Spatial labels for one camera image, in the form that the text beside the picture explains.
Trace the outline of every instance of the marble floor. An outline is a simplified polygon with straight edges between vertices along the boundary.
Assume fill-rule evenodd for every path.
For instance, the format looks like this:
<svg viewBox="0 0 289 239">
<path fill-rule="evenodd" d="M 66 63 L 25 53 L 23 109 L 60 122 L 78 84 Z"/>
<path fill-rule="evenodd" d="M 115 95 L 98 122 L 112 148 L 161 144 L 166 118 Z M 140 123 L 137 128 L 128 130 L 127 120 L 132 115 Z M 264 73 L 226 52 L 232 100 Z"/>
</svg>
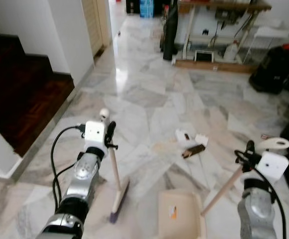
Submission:
<svg viewBox="0 0 289 239">
<path fill-rule="evenodd" d="M 125 13 L 125 4 L 125 0 L 119 2 L 116 0 L 109 0 L 112 38 L 117 35 L 127 17 Z"/>
<path fill-rule="evenodd" d="M 130 188 L 118 222 L 108 221 L 115 195 L 110 160 L 104 159 L 101 180 L 85 223 L 84 239 L 158 238 L 158 192 L 184 188 L 200 194 L 204 205 L 232 175 L 233 150 L 243 150 L 262 133 L 279 135 L 289 93 L 259 94 L 248 75 L 192 71 L 173 67 L 158 50 L 159 19 L 125 17 L 121 35 L 97 61 L 92 74 L 73 99 L 33 161 L 15 184 L 0 182 L 0 239 L 32 239 L 54 210 L 50 149 L 63 128 L 97 119 L 101 108 L 116 121 L 114 142 L 119 145 L 120 176 L 130 177 Z M 175 130 L 209 137 L 207 148 L 184 161 Z M 65 133 L 55 149 L 56 167 L 77 158 L 84 141 L 76 131 Z M 61 178 L 64 189 L 70 171 Z M 282 178 L 276 184 L 287 217 L 289 190 Z M 238 239 L 237 204 L 243 185 L 232 189 L 206 215 L 209 239 Z M 281 239 L 281 217 L 275 205 L 275 228 Z"/>
</svg>

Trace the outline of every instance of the wooden stair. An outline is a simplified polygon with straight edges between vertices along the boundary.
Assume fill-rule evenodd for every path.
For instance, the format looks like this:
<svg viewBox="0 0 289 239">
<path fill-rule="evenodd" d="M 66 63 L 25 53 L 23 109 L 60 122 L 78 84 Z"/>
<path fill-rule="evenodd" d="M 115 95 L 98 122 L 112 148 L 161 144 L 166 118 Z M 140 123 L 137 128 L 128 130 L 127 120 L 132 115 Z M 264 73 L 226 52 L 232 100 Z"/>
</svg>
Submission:
<svg viewBox="0 0 289 239">
<path fill-rule="evenodd" d="M 0 35 L 0 133 L 23 156 L 74 89 L 47 56 L 27 55 L 17 36 Z"/>
</svg>

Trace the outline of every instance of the blue container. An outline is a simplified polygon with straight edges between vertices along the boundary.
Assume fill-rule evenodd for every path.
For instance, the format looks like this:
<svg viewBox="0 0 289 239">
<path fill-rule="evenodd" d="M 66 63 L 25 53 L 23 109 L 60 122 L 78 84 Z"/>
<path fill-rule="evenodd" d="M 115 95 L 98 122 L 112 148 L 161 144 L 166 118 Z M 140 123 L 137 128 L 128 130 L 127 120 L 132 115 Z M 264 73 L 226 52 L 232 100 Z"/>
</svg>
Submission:
<svg viewBox="0 0 289 239">
<path fill-rule="evenodd" d="M 154 0 L 140 0 L 140 5 L 153 5 Z"/>
<path fill-rule="evenodd" d="M 153 18 L 154 5 L 142 4 L 140 5 L 140 17 Z"/>
</svg>

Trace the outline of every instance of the label on dustpan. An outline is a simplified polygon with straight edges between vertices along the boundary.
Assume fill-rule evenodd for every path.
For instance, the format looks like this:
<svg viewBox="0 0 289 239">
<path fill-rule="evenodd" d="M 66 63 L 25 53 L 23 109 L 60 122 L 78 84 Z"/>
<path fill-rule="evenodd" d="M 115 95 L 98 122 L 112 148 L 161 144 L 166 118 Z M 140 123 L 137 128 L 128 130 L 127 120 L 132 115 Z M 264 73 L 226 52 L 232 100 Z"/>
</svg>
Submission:
<svg viewBox="0 0 289 239">
<path fill-rule="evenodd" d="M 176 219 L 177 211 L 176 206 L 169 206 L 169 217 L 171 219 Z"/>
</svg>

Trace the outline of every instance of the black cable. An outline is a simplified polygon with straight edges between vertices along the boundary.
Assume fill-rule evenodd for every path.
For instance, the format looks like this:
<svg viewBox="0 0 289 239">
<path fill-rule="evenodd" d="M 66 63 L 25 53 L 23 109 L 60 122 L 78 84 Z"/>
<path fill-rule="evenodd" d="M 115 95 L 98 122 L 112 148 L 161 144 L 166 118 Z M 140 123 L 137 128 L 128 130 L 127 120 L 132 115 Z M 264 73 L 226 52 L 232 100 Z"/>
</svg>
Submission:
<svg viewBox="0 0 289 239">
<path fill-rule="evenodd" d="M 237 36 L 237 34 L 241 31 L 241 29 L 243 29 L 249 22 L 250 18 L 252 17 L 252 15 L 250 14 L 249 17 L 244 21 L 243 25 L 238 29 L 238 31 L 236 32 L 234 38 Z"/>
<path fill-rule="evenodd" d="M 217 27 L 216 27 L 215 35 L 214 35 L 214 37 L 212 37 L 211 40 L 210 40 L 210 44 L 212 44 L 212 41 L 213 41 L 213 48 L 214 48 L 214 46 L 215 46 L 215 41 L 216 41 L 216 38 L 217 38 L 218 26 L 219 26 L 219 21 L 217 22 Z"/>
<path fill-rule="evenodd" d="M 271 185 L 271 183 L 268 181 L 268 179 L 260 172 L 258 171 L 254 165 L 252 165 L 249 161 L 243 159 L 241 157 L 241 155 L 243 155 L 244 153 L 242 151 L 239 151 L 239 150 L 235 150 L 234 151 L 235 155 L 237 156 L 237 158 L 242 161 L 243 163 L 246 163 L 248 164 L 249 167 L 251 167 L 256 173 L 258 173 L 262 178 L 263 180 L 269 185 L 269 187 L 271 188 L 272 192 L 273 192 L 273 195 L 274 197 L 276 198 L 277 200 L 277 203 L 278 203 L 278 206 L 279 206 L 279 209 L 280 209 L 280 213 L 282 215 L 282 222 L 283 222 L 283 239 L 287 239 L 287 229 L 286 229 L 286 216 L 285 216 L 285 212 L 284 212 L 284 209 L 283 209 L 283 206 L 282 206 L 282 203 L 274 189 L 274 187 Z"/>
<path fill-rule="evenodd" d="M 73 163 L 72 165 L 68 166 L 67 168 L 61 170 L 59 173 L 57 173 L 56 177 L 54 178 L 53 180 L 53 193 L 55 192 L 55 184 L 56 182 L 58 181 L 58 177 L 65 171 L 67 171 L 68 169 L 72 168 L 76 163 Z M 57 202 L 57 204 L 55 205 L 55 212 L 57 211 L 58 209 L 58 201 L 57 201 L 57 197 L 56 197 L 56 192 L 54 193 L 54 199 L 55 199 L 55 202 Z"/>
<path fill-rule="evenodd" d="M 51 147 L 51 151 L 50 151 L 50 161 L 51 161 L 51 168 L 53 170 L 53 174 L 54 174 L 54 180 L 55 184 L 57 185 L 57 189 L 58 189 L 58 195 L 59 195 L 59 202 L 61 201 L 61 190 L 60 190 L 60 185 L 59 185 L 59 181 L 57 178 L 57 173 L 56 173 L 56 168 L 55 168 L 55 163 L 54 163 L 54 150 L 55 150 L 55 146 L 56 143 L 59 139 L 59 137 L 67 130 L 72 129 L 72 128 L 78 128 L 78 126 L 71 126 L 71 127 L 67 127 L 64 130 L 62 130 L 57 137 L 55 138 L 55 141 L 53 142 L 53 145 Z M 58 208 L 58 200 L 57 200 L 57 195 L 56 195 L 56 190 L 55 187 L 53 187 L 53 195 L 54 195 L 54 201 L 55 201 L 55 208 Z"/>
</svg>

